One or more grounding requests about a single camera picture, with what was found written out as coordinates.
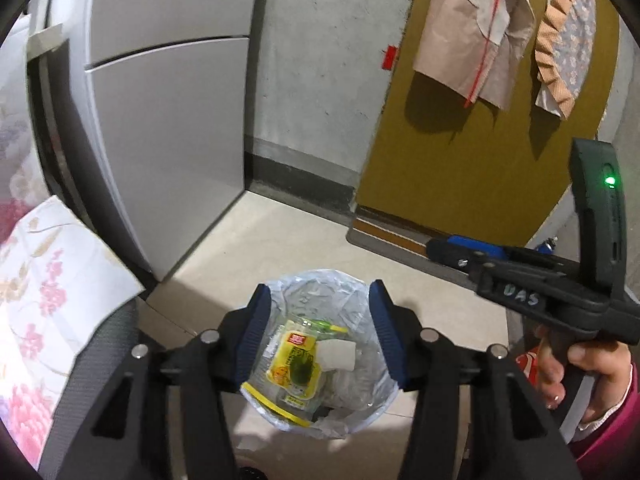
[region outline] yellow food package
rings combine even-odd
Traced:
[[[266,371],[267,379],[293,397],[309,400],[318,390],[321,375],[316,363],[316,338],[301,330],[285,330]]]

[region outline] plastic bag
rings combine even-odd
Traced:
[[[336,370],[326,374],[318,404],[331,411],[308,427],[290,422],[265,408],[249,391],[251,386],[241,388],[244,397],[264,418],[283,431],[316,438],[344,438],[366,428],[386,411],[398,394],[398,385],[386,369],[369,312],[369,287],[348,274],[326,269],[309,270],[266,285],[271,290],[271,316],[249,383],[258,381],[262,386],[262,356],[274,351],[273,342],[282,332],[283,320],[291,317],[322,319],[347,328],[349,339],[356,343],[355,368],[353,372]]]

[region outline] pink sleeve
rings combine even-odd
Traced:
[[[630,440],[635,437],[639,422],[638,370],[634,365],[631,389],[622,407],[592,435],[570,444],[585,480],[605,470],[612,457],[620,456],[621,449],[637,444]]]

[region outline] trash bag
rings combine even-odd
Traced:
[[[348,274],[327,269],[286,276],[266,285],[271,291],[271,315],[254,370],[241,393],[283,431],[315,438],[344,438],[366,428],[398,394],[369,312],[369,287]],[[314,399],[297,410],[276,400],[287,393],[266,375],[285,330],[291,326],[302,330],[301,325],[306,325],[310,330],[307,333],[318,340],[337,337],[355,342],[355,364],[353,371],[324,372]]]

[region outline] human hand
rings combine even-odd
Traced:
[[[544,326],[536,330],[536,336],[541,339],[536,386],[548,409],[554,410],[565,396],[562,386],[564,367],[554,357],[547,334],[548,328]],[[589,341],[571,346],[567,357],[569,362],[578,368],[601,374],[589,407],[582,418],[583,424],[593,422],[625,396],[631,374],[631,352],[627,345],[619,342]]]

